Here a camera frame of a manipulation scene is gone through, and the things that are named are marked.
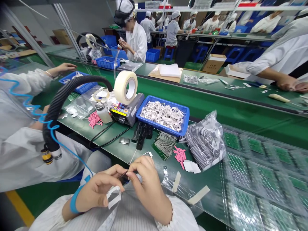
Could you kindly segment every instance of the hand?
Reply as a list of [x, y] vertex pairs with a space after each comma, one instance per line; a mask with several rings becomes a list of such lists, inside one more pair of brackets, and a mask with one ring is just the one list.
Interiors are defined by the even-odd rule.
[[62, 63], [61, 65], [51, 68], [48, 70], [48, 72], [51, 74], [51, 77], [55, 78], [57, 77], [61, 72], [64, 71], [75, 71], [77, 68], [76, 65], [74, 64], [69, 64], [69, 63]]
[[[47, 106], [44, 107], [44, 109], [43, 109], [43, 114], [47, 114], [47, 111], [48, 111], [48, 109], [49, 109], [49, 106], [50, 106], [50, 105], [47, 105]], [[32, 124], [31, 126], [29, 126], [29, 128], [42, 131], [42, 130], [43, 130], [43, 125], [44, 125], [44, 124], [42, 124], [41, 122], [36, 121], [34, 124]]]
[[[137, 170], [142, 177], [142, 183], [133, 173]], [[153, 159], [141, 156], [129, 167], [126, 175], [132, 181], [136, 194], [147, 211], [162, 225], [166, 226], [172, 219], [172, 205], [164, 194]]]
[[290, 91], [294, 88], [295, 83], [296, 83], [295, 78], [289, 75], [282, 75], [280, 79], [277, 81], [277, 86], [284, 91]]
[[106, 194], [112, 186], [119, 186], [121, 192], [124, 192], [118, 177], [125, 172], [126, 169], [122, 166], [114, 165], [106, 171], [94, 175], [80, 190], [76, 199], [76, 209], [79, 212], [86, 212], [94, 207], [107, 207]]
[[295, 90], [300, 93], [308, 93], [308, 82], [297, 84]]

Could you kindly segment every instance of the hairnet cap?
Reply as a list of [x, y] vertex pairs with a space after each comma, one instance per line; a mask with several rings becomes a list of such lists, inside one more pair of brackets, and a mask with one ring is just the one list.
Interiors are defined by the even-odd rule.
[[181, 16], [181, 13], [179, 11], [174, 11], [171, 15], [171, 19], [175, 19], [178, 16]]
[[279, 6], [288, 6], [288, 5], [290, 5], [290, 3], [286, 2], [286, 3], [283, 3], [283, 4], [279, 5]]
[[306, 8], [306, 9], [300, 11], [300, 12], [298, 13], [298, 16], [301, 16], [301, 15], [304, 15], [304, 14], [307, 14], [307, 13], [308, 13], [308, 8]]
[[145, 16], [147, 16], [147, 17], [151, 17], [151, 11], [147, 11], [146, 13], [145, 13]]
[[235, 19], [236, 19], [236, 16], [237, 16], [237, 13], [234, 13], [234, 14], [231, 16], [231, 20], [235, 20]]
[[119, 11], [123, 13], [129, 13], [134, 8], [133, 4], [129, 0], [122, 0], [119, 6]]
[[195, 11], [195, 12], [192, 11], [192, 12], [190, 13], [190, 16], [193, 16], [194, 14], [197, 14], [197, 13], [198, 13], [198, 11]]

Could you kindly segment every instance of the blue wristband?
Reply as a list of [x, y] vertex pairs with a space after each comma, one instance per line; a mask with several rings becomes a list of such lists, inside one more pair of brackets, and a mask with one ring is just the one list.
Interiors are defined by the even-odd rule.
[[[88, 182], [90, 180], [90, 175], [88, 175], [86, 178], [85, 178], [85, 181]], [[77, 199], [77, 196], [80, 192], [80, 190], [85, 186], [85, 184], [83, 186], [80, 186], [77, 191], [74, 193], [72, 199], [71, 199], [71, 203], [70, 203], [70, 208], [71, 208], [71, 212], [72, 213], [80, 213], [77, 208], [76, 208], [76, 199]]]

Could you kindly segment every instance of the black trash bin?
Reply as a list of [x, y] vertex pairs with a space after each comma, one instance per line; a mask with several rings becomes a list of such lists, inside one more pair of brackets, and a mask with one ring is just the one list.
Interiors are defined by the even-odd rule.
[[198, 42], [197, 37], [188, 37], [188, 40], [185, 40], [185, 37], [182, 37], [179, 40], [179, 45], [177, 47], [176, 55], [175, 55], [175, 63], [179, 67], [184, 67], [185, 63], [188, 61], [190, 55], [193, 52], [193, 48], [195, 44]]

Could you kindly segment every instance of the masking tape roll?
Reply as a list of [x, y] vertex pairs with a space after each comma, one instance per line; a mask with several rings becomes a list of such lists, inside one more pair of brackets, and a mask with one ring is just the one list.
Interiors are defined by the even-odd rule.
[[118, 74], [118, 77], [115, 80], [115, 99], [118, 102], [121, 102], [125, 105], [129, 105], [129, 103], [135, 98], [136, 91], [138, 88], [138, 81], [135, 72], [130, 71], [121, 71]]
[[91, 44], [91, 41], [96, 42], [96, 39], [95, 39], [95, 37], [93, 36], [93, 34], [86, 34], [86, 38], [88, 38], [88, 39], [86, 39], [87, 45], [88, 45], [89, 47], [91, 47], [91, 48], [95, 48], [95, 46], [93, 46], [93, 45]]

